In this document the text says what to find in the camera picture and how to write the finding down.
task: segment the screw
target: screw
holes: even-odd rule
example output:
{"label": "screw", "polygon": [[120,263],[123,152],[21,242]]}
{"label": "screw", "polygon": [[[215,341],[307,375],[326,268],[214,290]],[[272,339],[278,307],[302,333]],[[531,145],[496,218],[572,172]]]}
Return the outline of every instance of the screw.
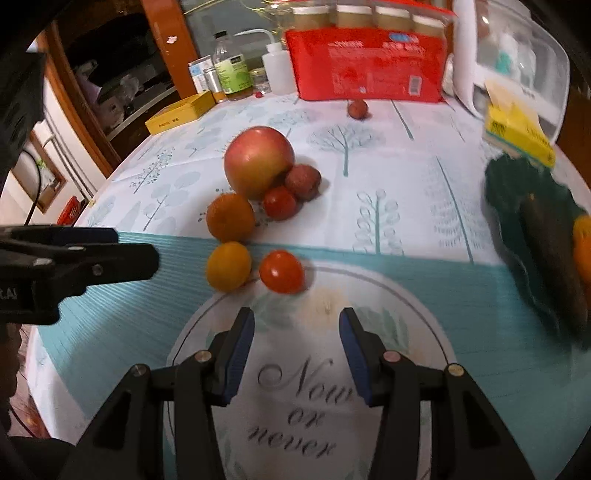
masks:
{"label": "screw", "polygon": [[212,359],[212,353],[209,350],[199,350],[195,354],[195,360],[200,364],[204,364],[205,362],[209,362]]}
{"label": "screw", "polygon": [[396,350],[387,350],[384,352],[384,360],[391,364],[399,362],[402,356]]}
{"label": "screw", "polygon": [[148,367],[146,367],[144,364],[135,364],[134,366],[131,367],[131,374],[134,377],[141,377],[147,371],[148,371]]}
{"label": "screw", "polygon": [[33,262],[33,267],[42,267],[44,265],[51,265],[53,260],[51,258],[36,258]]}
{"label": "screw", "polygon": [[464,367],[459,364],[450,364],[447,366],[447,370],[454,376],[454,377],[461,377],[464,374]]}

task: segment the black clamp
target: black clamp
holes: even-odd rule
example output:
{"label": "black clamp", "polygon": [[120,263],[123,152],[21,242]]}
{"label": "black clamp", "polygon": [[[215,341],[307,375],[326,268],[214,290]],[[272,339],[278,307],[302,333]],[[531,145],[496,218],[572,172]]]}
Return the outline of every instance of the black clamp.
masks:
{"label": "black clamp", "polygon": [[431,480],[534,480],[501,418],[459,364],[444,371],[418,367],[379,336],[366,332],[355,311],[339,317],[339,333],[359,396],[383,406],[368,480],[415,480],[420,402],[431,403]]}
{"label": "black clamp", "polygon": [[[111,228],[0,228],[0,327],[52,325],[58,304],[86,287],[147,280],[158,270],[153,245],[120,244]],[[3,341],[0,328],[0,342]]]}
{"label": "black clamp", "polygon": [[165,401],[174,402],[178,480],[225,480],[211,407],[225,407],[238,392],[254,331],[252,310],[242,308],[228,332],[182,364],[153,371],[134,365],[88,425],[59,480],[163,479]]}

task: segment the yellow box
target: yellow box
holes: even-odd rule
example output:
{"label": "yellow box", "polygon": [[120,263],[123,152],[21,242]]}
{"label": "yellow box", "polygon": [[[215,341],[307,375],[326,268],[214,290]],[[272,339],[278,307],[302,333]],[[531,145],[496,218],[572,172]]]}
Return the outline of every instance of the yellow box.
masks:
{"label": "yellow box", "polygon": [[498,146],[505,151],[526,155],[546,167],[553,168],[556,163],[556,153],[542,130],[515,105],[509,113],[492,105],[489,107],[485,119],[485,139],[490,141],[491,138],[497,140]]}
{"label": "yellow box", "polygon": [[146,122],[146,127],[152,135],[159,134],[196,120],[210,111],[215,104],[212,93],[206,90],[164,107]]}

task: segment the cucumber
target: cucumber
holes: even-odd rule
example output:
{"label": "cucumber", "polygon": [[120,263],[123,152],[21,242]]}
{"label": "cucumber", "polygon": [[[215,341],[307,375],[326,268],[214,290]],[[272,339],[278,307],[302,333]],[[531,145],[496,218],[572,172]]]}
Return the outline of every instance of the cucumber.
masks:
{"label": "cucumber", "polygon": [[554,309],[579,336],[587,325],[587,301],[573,260],[572,231],[533,194],[519,204],[519,219]]}

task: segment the red box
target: red box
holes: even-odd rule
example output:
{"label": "red box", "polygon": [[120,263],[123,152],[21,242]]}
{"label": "red box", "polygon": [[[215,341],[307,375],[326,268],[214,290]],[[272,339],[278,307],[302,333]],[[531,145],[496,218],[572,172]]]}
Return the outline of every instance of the red box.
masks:
{"label": "red box", "polygon": [[285,38],[304,100],[441,98],[443,37],[333,27],[289,30]]}

